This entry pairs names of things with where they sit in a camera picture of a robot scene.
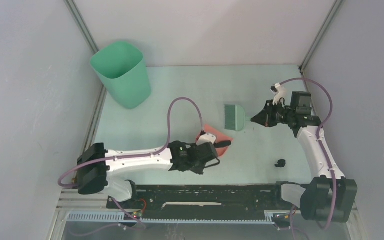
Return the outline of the pink plastic dustpan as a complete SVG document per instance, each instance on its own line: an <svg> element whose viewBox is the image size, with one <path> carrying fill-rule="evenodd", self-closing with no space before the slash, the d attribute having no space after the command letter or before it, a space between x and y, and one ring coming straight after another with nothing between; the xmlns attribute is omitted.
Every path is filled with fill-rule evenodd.
<svg viewBox="0 0 384 240"><path fill-rule="evenodd" d="M228 148L230 147L230 145L233 142L232 137L229 137L229 136L225 135L224 133L222 133L221 131L217 130L216 128L214 128L208 124L205 124L204 129L201 130L198 133L198 135L196 136L195 143L196 143L201 132L210 133L210 134L213 134L216 136L216 141L213 144L213 146L215 147L215 150L218 154L218 157L222 157L226 153L226 151L228 150Z"/></svg>

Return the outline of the mint green hand brush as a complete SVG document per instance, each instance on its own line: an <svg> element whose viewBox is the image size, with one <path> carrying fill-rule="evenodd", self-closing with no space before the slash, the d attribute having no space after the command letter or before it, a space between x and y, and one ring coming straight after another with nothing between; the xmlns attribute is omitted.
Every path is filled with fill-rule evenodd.
<svg viewBox="0 0 384 240"><path fill-rule="evenodd" d="M247 116L245 109L238 104L224 105L224 129L229 131L242 131L251 117Z"/></svg>

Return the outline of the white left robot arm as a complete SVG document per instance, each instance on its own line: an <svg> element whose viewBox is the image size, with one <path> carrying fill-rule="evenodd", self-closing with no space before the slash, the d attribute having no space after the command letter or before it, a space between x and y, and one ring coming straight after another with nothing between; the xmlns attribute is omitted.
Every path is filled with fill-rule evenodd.
<svg viewBox="0 0 384 240"><path fill-rule="evenodd" d="M77 192L80 195L103 193L125 208L133 208L138 194L128 173L147 170L193 172L202 175L213 167L219 155L212 142L200 145L173 141L163 151L156 149L115 151L107 150L103 143L95 143L78 159Z"/></svg>

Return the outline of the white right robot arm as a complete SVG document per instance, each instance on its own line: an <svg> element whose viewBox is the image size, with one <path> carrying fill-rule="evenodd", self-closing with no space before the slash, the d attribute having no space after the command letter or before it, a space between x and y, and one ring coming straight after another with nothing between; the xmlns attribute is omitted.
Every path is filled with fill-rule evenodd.
<svg viewBox="0 0 384 240"><path fill-rule="evenodd" d="M312 181L308 185L277 182L271 204L284 209L290 203L300 209L305 220L346 223L353 209L358 186L338 168L324 138L321 120L312 115L312 95L292 92L290 105L267 100L252 123L266 128L287 125L304 150Z"/></svg>

